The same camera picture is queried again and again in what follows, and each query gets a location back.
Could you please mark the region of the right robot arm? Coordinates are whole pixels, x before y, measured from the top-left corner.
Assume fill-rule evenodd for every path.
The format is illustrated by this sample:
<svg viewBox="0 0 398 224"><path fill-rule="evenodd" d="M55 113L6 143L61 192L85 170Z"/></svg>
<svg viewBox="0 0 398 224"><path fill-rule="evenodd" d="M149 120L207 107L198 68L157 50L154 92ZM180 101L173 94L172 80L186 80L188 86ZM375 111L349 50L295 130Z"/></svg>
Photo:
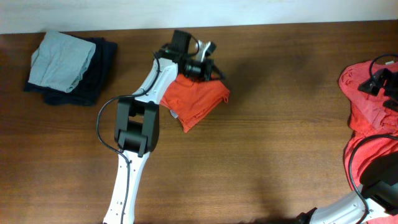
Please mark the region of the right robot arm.
<svg viewBox="0 0 398 224"><path fill-rule="evenodd" d="M350 66L338 84L351 103L344 165L351 193L296 223L397 223L397 66Z"/></svg>

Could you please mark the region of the red printed soccer t-shirt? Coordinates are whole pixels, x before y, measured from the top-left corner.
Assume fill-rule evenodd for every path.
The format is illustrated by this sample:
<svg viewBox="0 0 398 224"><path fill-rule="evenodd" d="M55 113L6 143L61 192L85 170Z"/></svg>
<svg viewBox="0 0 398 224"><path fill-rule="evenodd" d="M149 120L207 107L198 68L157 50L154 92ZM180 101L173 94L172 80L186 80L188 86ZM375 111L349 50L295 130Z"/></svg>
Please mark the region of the red printed soccer t-shirt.
<svg viewBox="0 0 398 224"><path fill-rule="evenodd" d="M179 74L169 85L160 104L170 110L187 133L219 103L227 103L229 94L230 91L219 80L195 82Z"/></svg>

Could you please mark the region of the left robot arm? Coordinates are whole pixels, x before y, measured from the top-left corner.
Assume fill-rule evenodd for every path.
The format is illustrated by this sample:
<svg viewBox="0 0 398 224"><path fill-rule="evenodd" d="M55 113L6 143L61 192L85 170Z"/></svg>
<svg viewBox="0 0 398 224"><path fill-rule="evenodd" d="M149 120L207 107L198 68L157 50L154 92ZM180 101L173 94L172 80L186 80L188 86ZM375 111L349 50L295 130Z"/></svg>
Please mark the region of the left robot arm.
<svg viewBox="0 0 398 224"><path fill-rule="evenodd" d="M215 49L214 42L175 30L171 42L154 52L151 71L137 91L114 97L118 171L105 224L134 223L141 175L159 140L160 101L178 74L199 82L223 80L225 74L210 58Z"/></svg>

